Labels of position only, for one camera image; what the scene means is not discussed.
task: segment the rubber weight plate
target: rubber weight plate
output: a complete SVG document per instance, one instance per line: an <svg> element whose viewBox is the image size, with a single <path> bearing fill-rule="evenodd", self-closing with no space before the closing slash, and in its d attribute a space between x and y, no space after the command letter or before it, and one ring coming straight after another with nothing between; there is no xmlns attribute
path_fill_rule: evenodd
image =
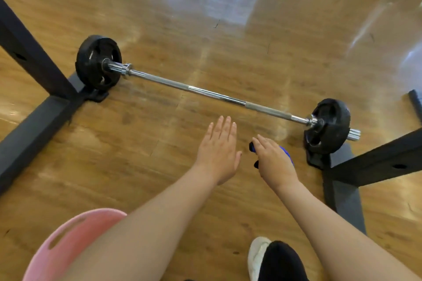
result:
<svg viewBox="0 0 422 281"><path fill-rule="evenodd" d="M305 130L305 148L320 155L340 149L350 131L350 112L345 103L324 99L312 114L319 120L319 124Z"/></svg>
<svg viewBox="0 0 422 281"><path fill-rule="evenodd" d="M102 62L106 58L122 63L122 54L113 39L99 35L85 39L76 56L75 67L79 79L86 86L108 90L119 81L118 72L103 70Z"/></svg>

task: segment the right hand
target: right hand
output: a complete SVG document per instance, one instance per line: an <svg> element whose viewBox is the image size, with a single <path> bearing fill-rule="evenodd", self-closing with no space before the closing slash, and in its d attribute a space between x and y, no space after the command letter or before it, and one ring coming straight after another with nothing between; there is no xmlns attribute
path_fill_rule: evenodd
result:
<svg viewBox="0 0 422 281"><path fill-rule="evenodd" d="M260 175L274 192L299 183L292 161L278 144L261 135L252 142L260 161Z"/></svg>

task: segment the sneaker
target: sneaker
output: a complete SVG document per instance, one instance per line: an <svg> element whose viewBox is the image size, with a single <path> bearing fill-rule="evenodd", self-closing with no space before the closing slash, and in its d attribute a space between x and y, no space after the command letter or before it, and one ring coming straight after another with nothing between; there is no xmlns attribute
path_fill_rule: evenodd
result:
<svg viewBox="0 0 422 281"><path fill-rule="evenodd" d="M252 241L248 253L248 270L251 281L258 281L261 263L264 259L265 251L270 243L271 240L265 237L257 237L254 241Z"/></svg>

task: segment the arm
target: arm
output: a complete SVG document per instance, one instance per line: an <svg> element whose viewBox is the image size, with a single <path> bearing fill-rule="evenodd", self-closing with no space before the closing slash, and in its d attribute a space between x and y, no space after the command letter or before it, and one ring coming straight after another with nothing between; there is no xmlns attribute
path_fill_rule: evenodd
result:
<svg viewBox="0 0 422 281"><path fill-rule="evenodd" d="M236 124L213 123L194 166L155 198L100 236L71 264L61 281L159 281L187 225L217 184L240 162Z"/></svg>
<svg viewBox="0 0 422 281"><path fill-rule="evenodd" d="M271 139L253 139L260 174L308 237L333 280L421 279L390 253L315 198L299 182L289 157Z"/></svg>

